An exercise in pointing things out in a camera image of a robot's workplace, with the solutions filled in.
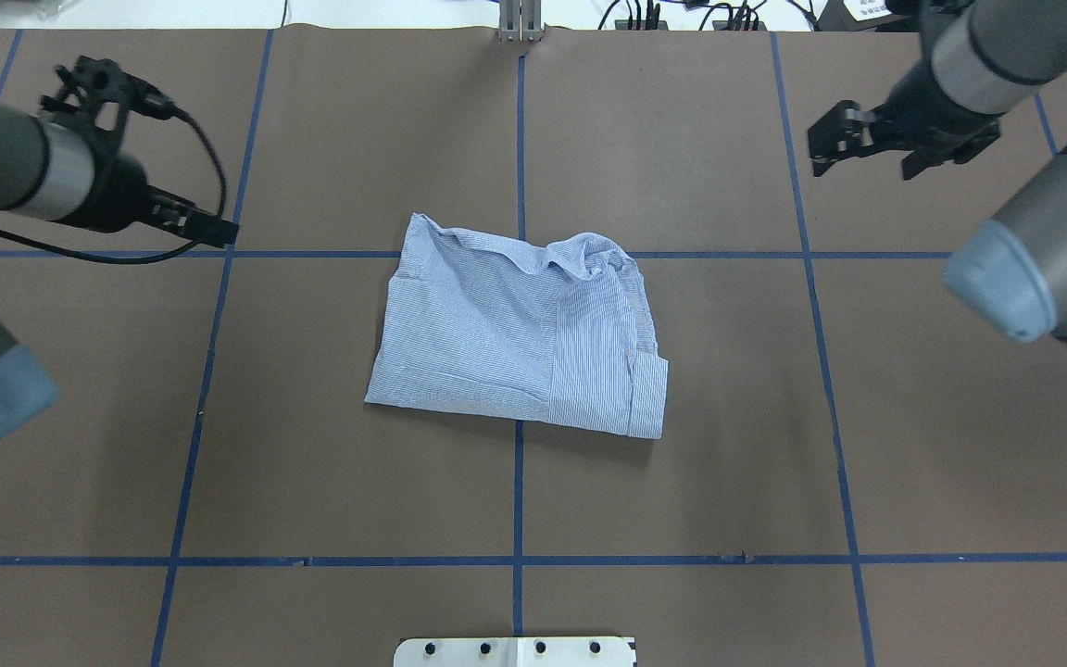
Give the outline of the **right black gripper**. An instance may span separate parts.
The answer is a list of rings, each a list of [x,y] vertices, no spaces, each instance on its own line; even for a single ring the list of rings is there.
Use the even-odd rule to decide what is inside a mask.
[[[872,126],[876,123],[876,140]],[[944,163],[966,164],[1002,136],[999,115],[964,108],[937,84],[928,65],[914,65],[875,110],[842,100],[806,131],[809,157],[867,157],[883,149],[908,154],[902,181]]]

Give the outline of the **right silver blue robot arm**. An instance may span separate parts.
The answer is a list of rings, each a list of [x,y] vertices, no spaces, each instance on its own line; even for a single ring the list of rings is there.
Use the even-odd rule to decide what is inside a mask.
[[[843,100],[806,132],[814,176],[901,152],[902,178],[965,164],[1000,122],[1067,73],[1067,1],[889,1],[913,14],[922,55],[885,101]],[[1067,347],[1067,145],[951,255],[947,290],[1003,336]]]

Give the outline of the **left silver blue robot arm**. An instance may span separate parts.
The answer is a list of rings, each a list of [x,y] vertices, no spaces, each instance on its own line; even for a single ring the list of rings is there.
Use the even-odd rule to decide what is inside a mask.
[[[0,212],[93,233],[134,223],[172,233],[182,245],[140,257],[111,257],[0,229],[0,240],[86,263],[143,266],[181,257],[200,245],[224,248],[238,227],[226,219],[228,182],[200,123],[152,83],[109,59],[55,68],[62,84],[43,96],[37,114],[0,102]],[[123,150],[132,114],[186,123],[219,178],[214,210],[149,182],[144,165]],[[58,388],[42,362],[0,322],[0,440],[55,404]]]

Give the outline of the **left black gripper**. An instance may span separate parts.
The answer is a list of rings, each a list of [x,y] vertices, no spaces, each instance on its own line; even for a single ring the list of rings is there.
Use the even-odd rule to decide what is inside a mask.
[[[224,248],[240,228],[223,215],[204,211],[189,198],[148,185],[145,169],[130,153],[118,153],[101,169],[80,206],[80,228],[117,233],[145,215],[145,224],[190,244]]]

